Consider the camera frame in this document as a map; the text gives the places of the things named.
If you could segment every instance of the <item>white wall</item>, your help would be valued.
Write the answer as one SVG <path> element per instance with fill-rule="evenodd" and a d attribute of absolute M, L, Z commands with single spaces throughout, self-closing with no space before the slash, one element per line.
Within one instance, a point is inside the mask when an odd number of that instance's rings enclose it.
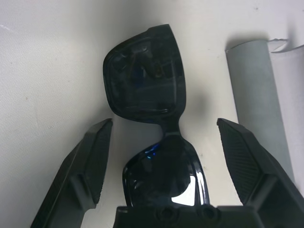
<path fill-rule="evenodd" d="M 224 50 L 288 31 L 303 44 L 303 21 L 302 0 L 0 0 L 0 227 L 29 227 L 65 156 L 89 126 L 112 116 L 107 52 L 163 23 L 186 76 L 180 126 L 201 158 L 211 203 L 238 204 L 216 126 L 218 117 L 237 121 Z M 112 226 L 125 204 L 123 166 L 160 137 L 157 126 L 114 117 L 101 202 L 83 228 Z"/>

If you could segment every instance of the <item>dark tinted lens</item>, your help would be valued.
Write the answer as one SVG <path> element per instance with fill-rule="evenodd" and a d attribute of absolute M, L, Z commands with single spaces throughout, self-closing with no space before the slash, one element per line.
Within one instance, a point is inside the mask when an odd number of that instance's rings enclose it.
<path fill-rule="evenodd" d="M 195 151 L 187 151 L 184 139 L 166 137 L 140 152 L 124 169 L 124 190 L 132 206 L 178 206 L 203 202 L 204 180 Z"/>
<path fill-rule="evenodd" d="M 110 102 L 118 114 L 153 116 L 175 110 L 178 83 L 184 83 L 184 77 L 169 26 L 152 28 L 135 41 L 126 41 L 105 64 Z"/>

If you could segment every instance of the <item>sunglasses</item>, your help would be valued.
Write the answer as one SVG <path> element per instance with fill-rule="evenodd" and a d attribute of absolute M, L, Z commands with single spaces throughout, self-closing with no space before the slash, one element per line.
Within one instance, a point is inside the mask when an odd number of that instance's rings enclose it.
<path fill-rule="evenodd" d="M 163 131 L 160 142 L 139 152 L 123 169 L 127 205 L 209 204 L 200 160 L 179 128 L 186 84 L 170 26 L 149 28 L 117 45 L 105 57 L 103 74 L 108 103 L 116 115 L 158 124 Z"/>

